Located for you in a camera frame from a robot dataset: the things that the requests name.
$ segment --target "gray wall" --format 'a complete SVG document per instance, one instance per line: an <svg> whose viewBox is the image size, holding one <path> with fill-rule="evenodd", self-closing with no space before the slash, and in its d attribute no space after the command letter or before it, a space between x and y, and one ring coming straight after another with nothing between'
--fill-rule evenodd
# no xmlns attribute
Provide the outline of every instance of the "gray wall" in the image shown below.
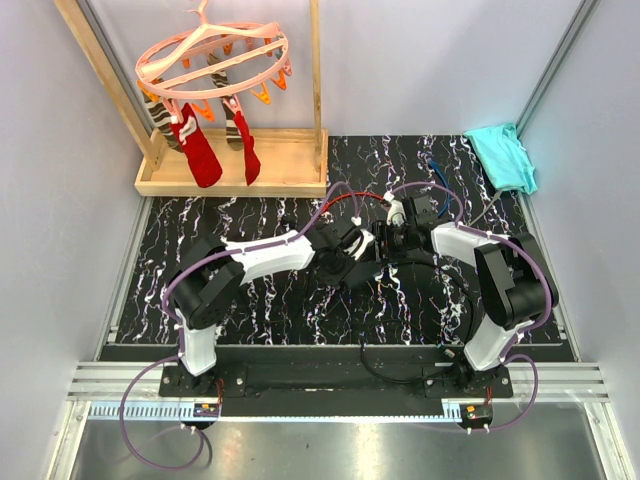
<svg viewBox="0 0 640 480"><path fill-rule="evenodd" d="M0 469L42 478L139 204L140 153L52 1L0 15Z"/></svg>
<svg viewBox="0 0 640 480"><path fill-rule="evenodd" d="M532 196L585 360L640 469L640 2L603 1L524 135Z"/></svg>
<svg viewBox="0 0 640 480"><path fill-rule="evenodd" d="M90 3L132 79L149 47L198 25L183 13L198 0ZM451 134L515 121L579 3L320 0L324 126L333 135ZM249 93L241 100L252 126L311 126L309 1L212 0L208 13L211 22L280 23L290 40L289 89L271 88L270 106ZM236 68L232 81L256 74Z"/></svg>

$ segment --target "teal cloth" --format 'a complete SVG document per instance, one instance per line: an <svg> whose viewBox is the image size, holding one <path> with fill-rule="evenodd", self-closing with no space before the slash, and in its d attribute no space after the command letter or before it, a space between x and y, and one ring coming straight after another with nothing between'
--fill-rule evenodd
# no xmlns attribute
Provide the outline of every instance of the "teal cloth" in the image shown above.
<svg viewBox="0 0 640 480"><path fill-rule="evenodd" d="M464 136L471 140L496 190L519 190L528 194L538 190L533 178L535 168L518 140L513 123L470 130Z"/></svg>

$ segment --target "wooden post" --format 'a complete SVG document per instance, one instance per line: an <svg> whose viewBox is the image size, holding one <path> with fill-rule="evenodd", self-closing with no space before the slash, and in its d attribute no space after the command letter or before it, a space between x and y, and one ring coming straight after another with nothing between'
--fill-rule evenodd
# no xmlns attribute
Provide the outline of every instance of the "wooden post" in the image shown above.
<svg viewBox="0 0 640 480"><path fill-rule="evenodd" d="M322 93L320 90L320 15L318 0L309 0L311 10L311 58L313 61L313 111L316 140L317 170L322 155Z"/></svg>
<svg viewBox="0 0 640 480"><path fill-rule="evenodd" d="M84 54L91 62L104 88L109 92L109 96L127 124L133 139L149 162L149 166L154 171L158 170L160 166L158 148L151 143L149 134L140 121L129 97L127 97L116 72L111 67L109 59L91 29L91 25L80 10L77 0L55 0L55 4L76 37L78 44L84 50Z"/></svg>

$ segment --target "wooden stand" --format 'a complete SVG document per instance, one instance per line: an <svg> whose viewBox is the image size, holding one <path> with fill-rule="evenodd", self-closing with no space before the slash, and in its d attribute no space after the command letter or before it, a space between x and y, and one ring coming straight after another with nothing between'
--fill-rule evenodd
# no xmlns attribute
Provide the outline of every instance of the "wooden stand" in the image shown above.
<svg viewBox="0 0 640 480"><path fill-rule="evenodd" d="M184 154L167 147L164 137L156 130L154 142L162 141L160 168L153 170L147 158L136 178L136 188L145 196L205 196L205 197L300 197L318 198L326 194L328 133L321 132L320 171L313 130L255 129L255 152L262 163L262 171L251 186L244 178L244 152L227 145L224 129L204 129L204 134L218 155L222 178L214 186L199 188Z"/></svg>
<svg viewBox="0 0 640 480"><path fill-rule="evenodd" d="M251 186L246 185L244 177L244 152L228 147L223 129L205 129L204 133L223 169L220 181L209 188L196 185L184 154L168 148L164 137L157 130L149 137L77 0L55 0L55 3L144 155L135 181L136 189L141 195L301 198L325 196L329 139L327 130L322 129L318 0L309 0L314 128L252 130L255 152L262 168L260 176Z"/></svg>

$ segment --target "cloth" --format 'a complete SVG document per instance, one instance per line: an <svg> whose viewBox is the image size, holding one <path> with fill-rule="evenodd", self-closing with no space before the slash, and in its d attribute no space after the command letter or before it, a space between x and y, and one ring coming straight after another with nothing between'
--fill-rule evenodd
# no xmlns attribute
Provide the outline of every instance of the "cloth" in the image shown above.
<svg viewBox="0 0 640 480"><path fill-rule="evenodd" d="M182 107L182 123L172 123L171 130L180 142L180 146L187 156L189 168L200 188L207 188L215 184L222 176L222 167L211 149L207 138L200 130L196 114L191 105L185 103Z"/></svg>
<svg viewBox="0 0 640 480"><path fill-rule="evenodd" d="M513 123L465 132L496 190L519 190L532 194L538 190L535 168L529 161Z"/></svg>
<svg viewBox="0 0 640 480"><path fill-rule="evenodd" d="M236 113L234 121L238 126L242 136L242 143L244 144L244 177L247 180L247 185L251 185L260 175L260 160L258 160L258 156L253 151L255 140L249 133L249 125L247 125L242 113Z"/></svg>

